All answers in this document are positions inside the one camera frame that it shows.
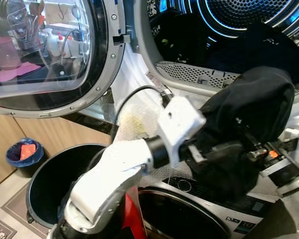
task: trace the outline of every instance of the wooden cabinet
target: wooden cabinet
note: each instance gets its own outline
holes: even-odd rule
[[[0,182],[15,170],[6,162],[6,151],[11,145],[24,138],[24,136],[12,117],[0,116]]]
[[[109,144],[110,136],[63,118],[15,119],[27,137],[40,142],[50,156],[84,144]]]

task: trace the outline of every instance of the orange item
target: orange item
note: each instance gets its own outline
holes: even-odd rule
[[[23,144],[21,146],[20,160],[25,160],[35,153],[35,144]]]
[[[273,150],[269,152],[269,155],[270,155],[272,158],[277,158],[277,157],[278,157],[277,152],[276,152],[276,151],[273,151]]]
[[[39,25],[42,26],[44,24],[44,21],[45,21],[45,16],[40,16]]]

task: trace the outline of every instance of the pink mat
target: pink mat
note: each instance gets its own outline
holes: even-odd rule
[[[16,69],[0,71],[0,82],[10,81],[17,76],[22,76],[31,71],[35,71],[39,68],[41,68],[41,66],[34,65],[30,62],[25,62],[20,67],[18,67]]]

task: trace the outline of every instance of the red object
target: red object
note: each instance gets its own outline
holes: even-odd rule
[[[35,153],[35,144],[23,144],[21,146],[20,160],[25,160]]]
[[[39,18],[39,25],[43,25],[44,24],[44,21],[45,21],[45,16],[40,16]]]
[[[131,228],[135,239],[147,239],[142,216],[131,197],[126,194],[124,228]]]

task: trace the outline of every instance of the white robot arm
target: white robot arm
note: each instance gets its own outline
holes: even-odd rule
[[[154,168],[176,166],[179,147],[204,124],[205,118],[187,98],[172,98],[158,119],[158,136],[110,145],[100,162],[78,180],[65,208],[66,226],[55,225],[47,238],[80,239],[100,233],[126,191]]]

